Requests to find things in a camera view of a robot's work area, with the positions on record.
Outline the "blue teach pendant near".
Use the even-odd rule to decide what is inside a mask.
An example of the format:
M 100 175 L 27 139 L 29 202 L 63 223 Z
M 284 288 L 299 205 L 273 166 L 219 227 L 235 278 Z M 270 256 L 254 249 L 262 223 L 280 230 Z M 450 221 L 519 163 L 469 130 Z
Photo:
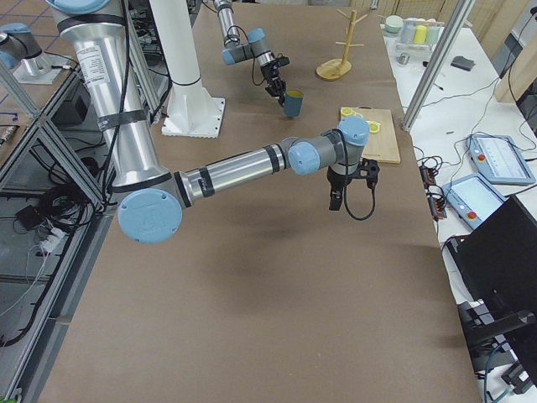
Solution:
M 478 228 L 507 200 L 478 173 L 446 183 L 441 189 L 447 203 L 471 229 Z

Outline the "dark green cup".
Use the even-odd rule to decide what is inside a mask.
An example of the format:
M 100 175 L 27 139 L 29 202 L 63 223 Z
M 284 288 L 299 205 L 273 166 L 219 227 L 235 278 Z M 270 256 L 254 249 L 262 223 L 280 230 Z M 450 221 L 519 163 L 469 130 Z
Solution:
M 304 93 L 298 90 L 287 90 L 284 94 L 284 115 L 296 118 L 300 115 Z

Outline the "yellow cup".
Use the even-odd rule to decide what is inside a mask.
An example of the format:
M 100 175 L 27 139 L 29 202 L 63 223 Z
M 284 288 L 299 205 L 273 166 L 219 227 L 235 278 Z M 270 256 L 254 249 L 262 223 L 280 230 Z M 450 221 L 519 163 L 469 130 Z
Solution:
M 415 25 L 413 43 L 425 44 L 426 36 L 427 36 L 427 27 L 422 24 Z

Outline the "yellow lemon slice toy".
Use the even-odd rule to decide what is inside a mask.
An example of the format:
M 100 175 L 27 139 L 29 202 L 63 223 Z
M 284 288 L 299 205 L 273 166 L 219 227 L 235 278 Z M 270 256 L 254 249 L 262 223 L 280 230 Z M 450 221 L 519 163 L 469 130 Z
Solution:
M 346 117 L 355 116 L 356 113 L 355 113 L 354 109 L 351 108 L 351 107 L 342 107 L 340 109 L 340 115 L 341 115 L 342 118 L 346 118 Z

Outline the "grey cup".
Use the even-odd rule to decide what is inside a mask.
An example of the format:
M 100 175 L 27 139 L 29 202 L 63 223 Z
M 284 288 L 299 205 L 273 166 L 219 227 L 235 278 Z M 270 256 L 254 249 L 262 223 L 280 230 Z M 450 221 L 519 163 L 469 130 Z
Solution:
M 401 30 L 400 42 L 402 44 L 412 44 L 414 42 L 416 27 L 412 22 L 404 22 Z

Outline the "light blue cup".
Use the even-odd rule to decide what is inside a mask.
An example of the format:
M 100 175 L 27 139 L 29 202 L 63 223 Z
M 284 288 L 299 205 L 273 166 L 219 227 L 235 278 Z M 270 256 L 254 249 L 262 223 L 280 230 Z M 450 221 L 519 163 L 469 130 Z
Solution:
M 430 25 L 426 29 L 425 44 L 429 47 L 437 44 L 440 37 L 441 27 Z

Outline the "silver metal cup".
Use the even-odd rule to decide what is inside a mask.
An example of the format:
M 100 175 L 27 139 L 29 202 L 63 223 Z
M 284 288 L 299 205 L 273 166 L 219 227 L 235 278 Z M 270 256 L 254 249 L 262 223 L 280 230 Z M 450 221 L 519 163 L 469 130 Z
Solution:
M 399 64 L 401 65 L 407 65 L 409 63 L 409 58 L 410 58 L 410 55 L 406 52 L 402 52 L 398 58 L 397 58 L 397 61 Z

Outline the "blue teach pendant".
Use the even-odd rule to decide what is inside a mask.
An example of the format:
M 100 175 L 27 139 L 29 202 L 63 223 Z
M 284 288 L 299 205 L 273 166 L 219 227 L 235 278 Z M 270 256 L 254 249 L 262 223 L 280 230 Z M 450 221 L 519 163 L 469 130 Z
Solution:
M 527 186 L 536 182 L 511 137 L 473 134 L 467 146 L 477 171 L 492 184 Z
M 447 203 L 471 229 L 478 228 L 507 200 L 478 173 L 446 183 L 441 189 Z

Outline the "white green bowl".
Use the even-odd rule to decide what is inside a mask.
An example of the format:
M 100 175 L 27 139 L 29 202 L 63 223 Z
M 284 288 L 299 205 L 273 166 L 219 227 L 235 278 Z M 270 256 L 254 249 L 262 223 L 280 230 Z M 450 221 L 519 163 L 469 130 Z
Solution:
M 390 15 L 385 18 L 384 29 L 390 34 L 397 34 L 403 27 L 404 20 L 398 15 Z

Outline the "black monitor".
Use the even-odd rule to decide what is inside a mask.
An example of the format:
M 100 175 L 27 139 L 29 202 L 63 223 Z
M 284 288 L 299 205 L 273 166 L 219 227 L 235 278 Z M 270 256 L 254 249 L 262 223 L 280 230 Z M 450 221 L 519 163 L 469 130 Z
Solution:
M 470 295 L 496 318 L 536 313 L 536 220 L 516 196 L 446 247 Z

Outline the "blue teach pendant far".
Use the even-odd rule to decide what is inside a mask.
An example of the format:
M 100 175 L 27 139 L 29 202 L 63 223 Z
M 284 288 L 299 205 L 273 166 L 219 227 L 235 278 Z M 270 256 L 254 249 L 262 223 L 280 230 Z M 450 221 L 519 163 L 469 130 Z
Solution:
M 511 137 L 473 134 L 467 146 L 477 171 L 492 184 L 527 186 L 536 182 Z

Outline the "small black square pad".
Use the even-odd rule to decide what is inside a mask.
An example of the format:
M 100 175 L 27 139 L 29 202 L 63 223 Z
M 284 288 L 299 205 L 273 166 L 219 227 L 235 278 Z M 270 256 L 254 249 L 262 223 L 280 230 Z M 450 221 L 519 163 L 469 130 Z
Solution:
M 463 71 L 471 71 L 474 65 L 474 60 L 468 59 L 462 55 L 455 56 L 451 61 L 451 66 Z

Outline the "aluminium frame post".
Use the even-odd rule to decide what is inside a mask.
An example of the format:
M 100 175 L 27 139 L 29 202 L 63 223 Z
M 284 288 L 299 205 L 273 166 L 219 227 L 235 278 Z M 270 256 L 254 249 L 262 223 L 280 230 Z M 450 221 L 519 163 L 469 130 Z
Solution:
M 475 0 L 459 0 L 457 2 L 403 117 L 401 127 L 405 132 L 410 132 L 412 129 L 474 4 Z

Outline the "wooden cutting board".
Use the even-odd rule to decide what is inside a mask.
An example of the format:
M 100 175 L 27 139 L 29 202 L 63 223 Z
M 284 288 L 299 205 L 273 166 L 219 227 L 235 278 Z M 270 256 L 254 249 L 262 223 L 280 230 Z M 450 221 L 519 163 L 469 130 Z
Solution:
M 401 159 L 391 111 L 370 107 L 352 108 L 355 116 L 363 118 L 370 126 L 370 136 L 362 153 L 363 157 L 381 163 L 399 164 Z

